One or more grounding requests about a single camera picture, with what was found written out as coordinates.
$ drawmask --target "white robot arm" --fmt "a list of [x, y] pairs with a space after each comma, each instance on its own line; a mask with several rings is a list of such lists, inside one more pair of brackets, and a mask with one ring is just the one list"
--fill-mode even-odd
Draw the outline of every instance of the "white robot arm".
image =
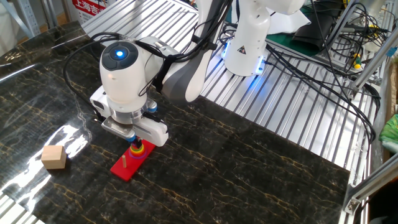
[[[150, 114], [157, 105], [147, 97], [147, 87], [153, 84], [173, 103], [196, 99], [231, 4], [232, 0], [197, 0], [199, 25], [186, 55], [155, 37], [122, 40], [105, 48], [99, 62], [103, 86], [90, 98], [106, 118], [102, 127], [128, 141], [138, 136], [163, 146], [169, 136], [167, 126]], [[175, 63], [168, 61], [168, 55]]]
[[[238, 75], [248, 71], [251, 75], [255, 65], [262, 62], [270, 19], [266, 6], [291, 14], [303, 2], [242, 1], [236, 37], [225, 57], [227, 68]], [[212, 50], [231, 4], [232, 0], [197, 0], [198, 25], [185, 55], [155, 37], [122, 40], [105, 48], [100, 60], [103, 86], [90, 98], [106, 118], [102, 127], [128, 141], [139, 136], [163, 146], [169, 136], [167, 126], [150, 114], [157, 104], [147, 97], [147, 87], [154, 85], [172, 103], [195, 100], [202, 91]]]
[[235, 38], [229, 42], [224, 62], [225, 67], [240, 76], [260, 75], [267, 57], [266, 37], [271, 25], [267, 8], [291, 15], [298, 11], [305, 0], [257, 0], [239, 1], [241, 16]]

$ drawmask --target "red block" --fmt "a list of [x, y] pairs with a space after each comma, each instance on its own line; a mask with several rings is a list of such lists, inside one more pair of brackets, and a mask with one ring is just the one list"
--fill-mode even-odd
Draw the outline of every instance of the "red block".
[[141, 166], [141, 164], [145, 161], [145, 159], [148, 157], [148, 155], [152, 152], [152, 150], [155, 148], [155, 145], [147, 142], [145, 140], [142, 140], [142, 144], [145, 147], [146, 150], [146, 155], [142, 159], [135, 159], [130, 156], [130, 147], [127, 149], [126, 152], [124, 152], [123, 155], [126, 156], [126, 165], [127, 167], [123, 167], [123, 158], [120, 157], [119, 160], [112, 166], [111, 172], [112, 174], [122, 178], [124, 181], [129, 181], [130, 178], [134, 175], [134, 173], [138, 170], [138, 168]]

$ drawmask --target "metal rod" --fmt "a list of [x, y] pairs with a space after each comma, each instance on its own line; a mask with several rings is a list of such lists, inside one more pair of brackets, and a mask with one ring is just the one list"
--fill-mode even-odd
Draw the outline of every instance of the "metal rod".
[[353, 7], [354, 3], [359, 2], [359, 0], [351, 0], [348, 5], [346, 10], [344, 10], [343, 15], [341, 15], [340, 19], [338, 20], [335, 28], [329, 35], [329, 38], [327, 40], [327, 45], [330, 49], [331, 45], [333, 45], [336, 42], [337, 37], [340, 35], [341, 31], [343, 30], [345, 24], [348, 22], [349, 19], [351, 19], [351, 16], [354, 13], [355, 7]]
[[54, 27], [58, 26], [58, 19], [57, 19], [57, 14], [55, 13], [54, 5], [52, 4], [52, 0], [47, 0], [49, 2], [49, 7], [50, 7], [50, 14], [52, 17], [52, 23]]
[[14, 8], [11, 7], [11, 5], [7, 2], [7, 0], [1, 0], [2, 5], [6, 8], [6, 10], [10, 13], [12, 18], [15, 19], [15, 21], [18, 23], [18, 25], [21, 27], [22, 31], [28, 36], [28, 38], [33, 38], [35, 35], [33, 34], [32, 31], [29, 30], [29, 28], [24, 24], [22, 19], [18, 16], [17, 12], [15, 11]]
[[361, 89], [363, 85], [370, 79], [372, 74], [377, 70], [381, 63], [386, 59], [387, 52], [398, 44], [398, 29], [395, 29], [386, 40], [386, 43], [379, 49], [373, 59], [365, 67], [362, 74], [353, 82], [352, 87]]
[[65, 15], [67, 17], [67, 22], [71, 22], [72, 21], [72, 17], [70, 15], [68, 1], [67, 0], [61, 0], [61, 2], [62, 2], [62, 7], [63, 7], [63, 13], [65, 13]]
[[358, 206], [360, 201], [366, 199], [396, 177], [398, 177], [398, 154], [390, 158], [356, 187], [349, 187], [343, 208], [346, 212], [354, 214], [355, 205]]

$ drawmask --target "wooden cube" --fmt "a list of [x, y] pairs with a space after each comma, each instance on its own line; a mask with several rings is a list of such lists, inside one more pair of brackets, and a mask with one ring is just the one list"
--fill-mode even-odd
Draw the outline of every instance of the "wooden cube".
[[64, 169], [67, 153], [63, 146], [44, 146], [41, 160], [46, 169]]

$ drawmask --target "triangle logo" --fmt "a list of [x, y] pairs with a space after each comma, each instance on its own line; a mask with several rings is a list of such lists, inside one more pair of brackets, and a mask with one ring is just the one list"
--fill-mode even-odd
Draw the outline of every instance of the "triangle logo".
[[242, 46], [240, 49], [238, 49], [238, 52], [241, 52], [242, 54], [246, 54], [246, 49], [244, 46]]

